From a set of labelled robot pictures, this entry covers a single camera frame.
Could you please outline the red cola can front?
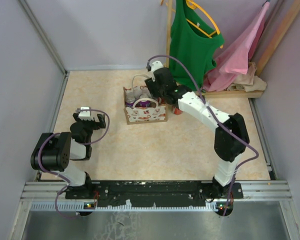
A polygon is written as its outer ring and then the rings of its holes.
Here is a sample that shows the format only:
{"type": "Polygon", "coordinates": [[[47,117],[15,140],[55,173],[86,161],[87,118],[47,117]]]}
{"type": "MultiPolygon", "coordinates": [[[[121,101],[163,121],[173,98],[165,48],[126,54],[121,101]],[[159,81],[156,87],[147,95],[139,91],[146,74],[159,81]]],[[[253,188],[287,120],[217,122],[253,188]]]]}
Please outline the red cola can front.
{"type": "Polygon", "coordinates": [[[175,115],[181,115],[183,113],[182,110],[180,110],[177,106],[172,107],[172,113],[175,115]]]}

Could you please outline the red cola can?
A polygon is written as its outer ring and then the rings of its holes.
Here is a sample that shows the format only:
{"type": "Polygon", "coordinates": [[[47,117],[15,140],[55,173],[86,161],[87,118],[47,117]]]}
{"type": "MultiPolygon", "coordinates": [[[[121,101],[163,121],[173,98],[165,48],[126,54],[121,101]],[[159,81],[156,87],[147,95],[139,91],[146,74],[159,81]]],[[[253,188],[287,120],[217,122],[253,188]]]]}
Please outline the red cola can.
{"type": "Polygon", "coordinates": [[[177,106],[172,107],[172,113],[175,115],[181,115],[183,113],[182,110],[180,110],[177,106]]]}
{"type": "Polygon", "coordinates": [[[160,105],[165,103],[165,101],[164,101],[162,98],[160,98],[160,97],[158,98],[157,101],[158,101],[158,103],[159,103],[160,105]]]}

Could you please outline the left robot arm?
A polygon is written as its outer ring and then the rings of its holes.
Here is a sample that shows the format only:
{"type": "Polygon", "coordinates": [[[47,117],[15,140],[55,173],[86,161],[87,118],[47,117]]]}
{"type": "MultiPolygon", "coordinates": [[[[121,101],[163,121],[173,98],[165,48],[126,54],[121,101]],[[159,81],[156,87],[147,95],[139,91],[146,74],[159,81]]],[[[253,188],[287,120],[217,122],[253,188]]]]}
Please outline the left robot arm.
{"type": "Polygon", "coordinates": [[[92,155],[92,144],[99,142],[108,132],[110,117],[97,110],[81,107],[73,113],[74,123],[70,131],[42,133],[30,157],[34,170],[60,177],[67,184],[67,199],[88,199],[95,192],[89,174],[78,169],[75,161],[87,161],[92,155]]]}

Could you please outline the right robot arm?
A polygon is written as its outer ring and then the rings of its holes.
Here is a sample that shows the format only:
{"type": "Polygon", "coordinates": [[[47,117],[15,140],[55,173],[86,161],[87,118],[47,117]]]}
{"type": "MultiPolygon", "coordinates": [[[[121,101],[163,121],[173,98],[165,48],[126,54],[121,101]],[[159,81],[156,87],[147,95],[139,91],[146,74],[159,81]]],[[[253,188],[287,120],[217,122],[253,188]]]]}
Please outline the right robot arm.
{"type": "Polygon", "coordinates": [[[246,150],[246,146],[232,134],[249,143],[249,135],[244,118],[239,113],[229,115],[210,106],[185,85],[178,85],[167,67],[152,69],[151,78],[145,84],[155,98],[161,98],[182,112],[188,113],[209,127],[214,133],[214,151],[219,157],[217,171],[212,178],[208,198],[225,198],[231,192],[231,181],[236,166],[246,150]]]}

